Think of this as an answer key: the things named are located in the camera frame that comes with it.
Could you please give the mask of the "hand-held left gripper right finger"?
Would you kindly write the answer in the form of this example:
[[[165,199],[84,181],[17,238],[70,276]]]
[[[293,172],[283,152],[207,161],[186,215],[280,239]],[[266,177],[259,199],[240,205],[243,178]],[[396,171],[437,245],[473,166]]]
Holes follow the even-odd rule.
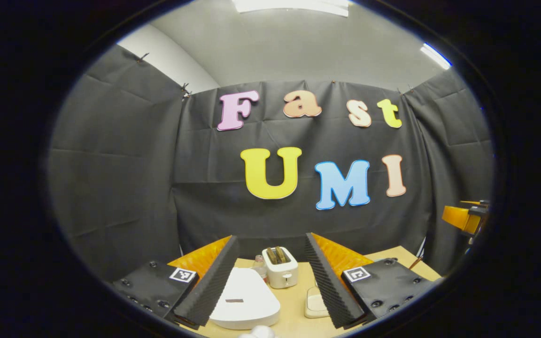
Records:
[[[337,329],[390,316],[440,284],[439,279],[424,278],[395,257],[373,261],[311,232],[304,251]]]

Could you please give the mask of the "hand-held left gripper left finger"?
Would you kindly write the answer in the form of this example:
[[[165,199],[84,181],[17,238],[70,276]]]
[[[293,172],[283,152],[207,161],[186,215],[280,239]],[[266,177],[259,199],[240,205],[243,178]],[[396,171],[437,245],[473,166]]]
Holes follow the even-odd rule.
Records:
[[[208,323],[238,256],[238,238],[226,236],[169,263],[149,261],[112,285],[144,310],[197,330]]]

